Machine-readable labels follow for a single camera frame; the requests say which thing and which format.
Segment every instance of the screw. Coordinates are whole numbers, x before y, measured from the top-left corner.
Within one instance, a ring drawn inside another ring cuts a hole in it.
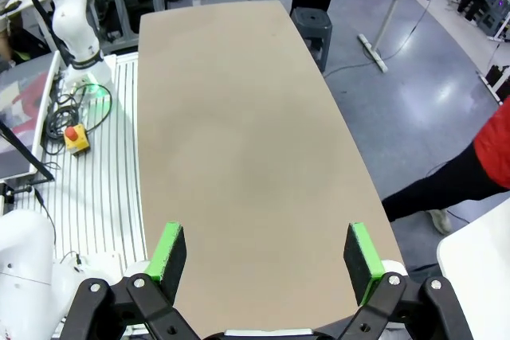
[[[388,282],[390,282],[392,286],[398,286],[400,284],[400,278],[398,276],[393,275],[390,276]]]
[[[440,290],[441,289],[441,282],[439,280],[433,280],[431,283],[430,283],[430,286],[434,289],[434,290]]]
[[[135,285],[136,288],[140,288],[145,285],[145,280],[137,279],[137,280],[135,280],[135,282],[133,284]]]

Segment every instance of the red cloth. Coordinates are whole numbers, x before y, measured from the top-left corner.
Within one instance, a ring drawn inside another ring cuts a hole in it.
[[[485,173],[510,189],[510,100],[488,119],[475,137],[474,146]]]

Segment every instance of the stool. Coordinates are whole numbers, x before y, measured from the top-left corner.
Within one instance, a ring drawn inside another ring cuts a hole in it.
[[[291,16],[303,40],[310,42],[309,49],[321,72],[326,69],[333,25],[326,11],[315,8],[296,8]],[[320,56],[313,51],[320,51]]]

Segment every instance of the gray floor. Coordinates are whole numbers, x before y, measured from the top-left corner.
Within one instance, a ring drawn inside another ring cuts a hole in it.
[[[241,0],[204,0],[204,4]],[[289,8],[291,0],[282,0]],[[390,0],[333,0],[334,30],[326,73],[368,62],[356,39],[373,39]],[[190,5],[190,0],[171,7]],[[382,57],[405,41],[423,8],[400,0],[380,45]],[[380,197],[393,193],[464,149],[496,102],[478,80],[476,68],[454,39],[426,14],[402,51],[387,62],[346,68],[327,78],[328,86],[358,145]],[[451,210],[471,221],[505,199],[464,202]],[[456,229],[464,225],[453,218]],[[436,262],[441,237],[424,213],[393,223],[408,269]]]

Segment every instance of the gray shoe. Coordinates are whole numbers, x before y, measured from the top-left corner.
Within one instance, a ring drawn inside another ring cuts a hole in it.
[[[433,226],[438,232],[443,235],[448,235],[453,231],[452,222],[446,210],[428,210],[427,213],[432,217]]]

